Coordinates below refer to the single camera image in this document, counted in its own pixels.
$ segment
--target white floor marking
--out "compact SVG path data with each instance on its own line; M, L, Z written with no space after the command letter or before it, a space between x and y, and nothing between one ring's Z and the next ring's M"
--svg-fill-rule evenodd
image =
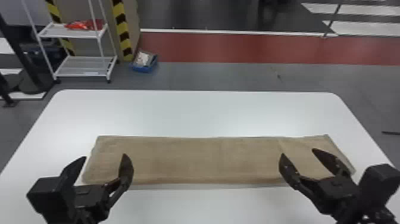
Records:
M42 99L45 96L46 92L42 92L40 94L24 94L23 92L12 92L9 94L11 99Z
M15 54L5 38L0 38L0 54Z
M338 35L400 36L400 23L335 21L331 29Z
M140 29L147 33L203 33L203 34L230 34L230 35L282 35L282 36L322 36L324 33L312 32L274 32L274 31L234 31L234 30L191 30L191 29Z
M0 69L0 73L4 76L20 74L21 71L22 71L22 69Z
M302 3L312 13L332 14L337 4ZM400 15L400 7L382 5L342 5L339 14L352 15Z

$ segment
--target white table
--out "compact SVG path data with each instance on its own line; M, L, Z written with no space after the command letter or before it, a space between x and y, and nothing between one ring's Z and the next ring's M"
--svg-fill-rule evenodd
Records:
M307 136L328 133L352 161L389 163L343 101L329 93L67 90L57 93L0 176L0 222L45 223L25 194L89 155L98 135ZM400 217L400 194L388 207ZM334 223L288 187L128 191L104 223Z

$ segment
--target black equipment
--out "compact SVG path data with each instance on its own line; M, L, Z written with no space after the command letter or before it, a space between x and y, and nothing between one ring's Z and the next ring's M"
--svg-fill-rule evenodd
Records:
M111 207L128 190L133 166L126 154L118 178L103 185L74 186L85 160L80 157L70 163L57 177L40 178L28 192L31 205L47 223L99 223L107 219Z
M399 188L399 170L388 164L370 166L356 185L349 169L336 156L316 148L312 152L333 177L316 180L302 176L284 154L280 157L279 172L320 213L331 215L337 224L397 223L386 203Z
M337 224L397 224L386 203L400 185L400 171L388 164L370 166L356 185L349 169L336 156L312 149L334 176L316 180L302 176L285 154L279 172L295 190L308 197ZM103 185L73 186L86 157L69 164L57 177L40 178L28 192L33 208L50 224L93 224L107 219L111 207L128 190L132 162L123 154L118 178Z

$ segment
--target gray floor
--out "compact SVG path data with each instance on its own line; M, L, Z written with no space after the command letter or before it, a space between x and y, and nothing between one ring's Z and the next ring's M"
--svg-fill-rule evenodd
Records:
M137 76L120 64L112 84L100 78L63 79L43 101L0 108L0 169L62 89L172 89L219 91L326 91L339 95L396 167L400 167L400 67L310 64L160 63L152 76Z

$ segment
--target metal shelving unit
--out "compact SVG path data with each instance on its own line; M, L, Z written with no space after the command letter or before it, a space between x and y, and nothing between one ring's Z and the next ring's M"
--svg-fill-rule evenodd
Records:
M108 83L111 82L111 72L117 62L117 51L115 50L115 45L111 33L108 30L108 22L101 0L98 0L104 21L104 25L101 30L99 30L96 25L96 18L93 11L92 0L87 0L95 30L71 30L65 28L65 24L53 23L52 18L49 14L50 22L42 31L40 31L40 33L38 33L38 31L36 30L35 24L32 20L32 16L30 15L30 11L26 5L26 0L21 0L21 2L54 80L57 80L58 77L102 76L106 78ZM104 33L107 31L110 36L110 42L114 53L112 57L104 56L103 47L101 45L101 39ZM43 47L41 38L58 38L60 42L61 38L95 39L97 40L99 46L100 57L72 56L70 55L68 50L64 49L68 56L64 59L57 70L54 71Z

